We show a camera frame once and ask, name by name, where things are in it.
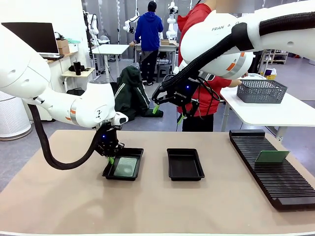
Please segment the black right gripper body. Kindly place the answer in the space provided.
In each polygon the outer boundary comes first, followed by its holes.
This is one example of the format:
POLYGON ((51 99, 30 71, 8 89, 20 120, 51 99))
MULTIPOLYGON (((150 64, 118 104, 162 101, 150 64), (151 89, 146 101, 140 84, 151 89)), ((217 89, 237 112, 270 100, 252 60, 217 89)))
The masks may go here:
POLYGON ((170 103, 176 106, 184 106, 191 102, 191 99, 199 87, 200 83, 196 80, 188 79, 167 92, 170 103))

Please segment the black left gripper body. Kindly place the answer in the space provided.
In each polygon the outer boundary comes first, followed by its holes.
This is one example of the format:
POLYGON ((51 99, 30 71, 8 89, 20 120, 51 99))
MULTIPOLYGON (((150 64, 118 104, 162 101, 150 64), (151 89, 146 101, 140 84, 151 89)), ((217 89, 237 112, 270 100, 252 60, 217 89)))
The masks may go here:
POLYGON ((116 150, 118 148, 116 128, 102 126, 97 130, 97 134, 97 150, 116 150))

